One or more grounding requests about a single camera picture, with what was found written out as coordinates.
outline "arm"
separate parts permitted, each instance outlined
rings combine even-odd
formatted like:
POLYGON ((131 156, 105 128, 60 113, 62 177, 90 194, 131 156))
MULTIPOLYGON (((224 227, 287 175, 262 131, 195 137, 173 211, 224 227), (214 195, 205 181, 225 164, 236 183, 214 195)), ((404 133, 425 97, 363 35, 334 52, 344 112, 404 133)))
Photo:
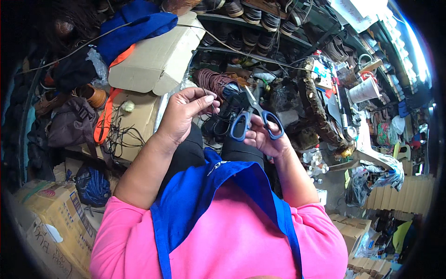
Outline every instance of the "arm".
MULTIPOLYGON (((269 122, 268 125, 272 133, 280 132, 276 124, 269 122)), ((262 119, 252 115, 251 130, 246 132, 244 143, 274 157, 284 201, 291 207, 319 202, 316 187, 311 183, 286 134, 275 141, 271 140, 262 119)))
POLYGON ((209 113, 211 104, 218 113, 220 103, 215 97, 208 90, 190 87, 169 99, 158 131, 149 138, 116 186, 114 195, 119 200, 146 210, 152 206, 173 153, 189 135, 192 118, 209 113))

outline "person's left hand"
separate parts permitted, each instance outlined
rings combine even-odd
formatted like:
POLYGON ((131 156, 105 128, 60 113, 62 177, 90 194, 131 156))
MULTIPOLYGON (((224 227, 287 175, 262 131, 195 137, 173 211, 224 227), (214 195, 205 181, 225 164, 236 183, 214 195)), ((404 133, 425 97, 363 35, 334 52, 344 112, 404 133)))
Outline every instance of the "person's left hand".
POLYGON ((196 115, 220 112, 216 97, 214 92, 197 87, 188 87, 172 95, 156 133, 178 146, 189 135, 196 115))

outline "orange strap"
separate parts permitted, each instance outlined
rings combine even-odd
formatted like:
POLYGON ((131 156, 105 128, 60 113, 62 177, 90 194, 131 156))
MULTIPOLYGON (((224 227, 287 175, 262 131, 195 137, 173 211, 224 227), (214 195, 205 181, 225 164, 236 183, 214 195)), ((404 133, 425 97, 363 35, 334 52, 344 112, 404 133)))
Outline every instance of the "orange strap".
POLYGON ((133 44, 126 51, 119 54, 118 57, 116 57, 116 59, 110 64, 110 66, 108 68, 110 69, 114 65, 118 65, 119 63, 124 61, 133 52, 133 50, 135 49, 135 46, 136 46, 136 44, 133 44))
POLYGON ((110 131, 110 124, 112 122, 112 111, 113 111, 113 99, 122 92, 120 88, 111 88, 110 96, 108 100, 105 102, 105 108, 99 117, 98 123, 96 124, 95 132, 93 137, 95 138, 95 142, 102 144, 108 136, 108 132, 110 131))

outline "person's right hand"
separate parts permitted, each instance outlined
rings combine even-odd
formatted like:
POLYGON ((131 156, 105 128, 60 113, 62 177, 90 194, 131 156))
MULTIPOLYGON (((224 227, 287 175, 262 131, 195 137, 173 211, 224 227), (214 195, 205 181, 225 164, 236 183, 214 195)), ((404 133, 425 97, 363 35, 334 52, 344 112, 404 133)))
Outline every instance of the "person's right hand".
MULTIPOLYGON (((251 129, 246 131, 246 138, 243 142, 274 158, 281 157, 284 152, 293 149, 285 133, 277 140, 272 140, 269 137, 268 130, 263 125, 262 118, 253 114, 251 116, 251 129)), ((277 124, 268 121, 268 127, 274 135, 280 134, 280 128, 277 124)))

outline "pink shirt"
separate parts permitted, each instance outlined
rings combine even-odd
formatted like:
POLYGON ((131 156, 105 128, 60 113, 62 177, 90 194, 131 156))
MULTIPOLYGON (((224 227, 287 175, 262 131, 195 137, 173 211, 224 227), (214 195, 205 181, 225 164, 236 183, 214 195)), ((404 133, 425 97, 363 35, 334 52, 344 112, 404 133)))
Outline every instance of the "pink shirt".
MULTIPOLYGON (((342 279, 347 248, 321 204, 291 208, 305 279, 342 279)), ((243 190, 224 183, 170 253, 172 278, 296 278, 287 238, 243 190)), ((91 256, 92 278, 161 278, 150 210, 112 197, 91 256)))

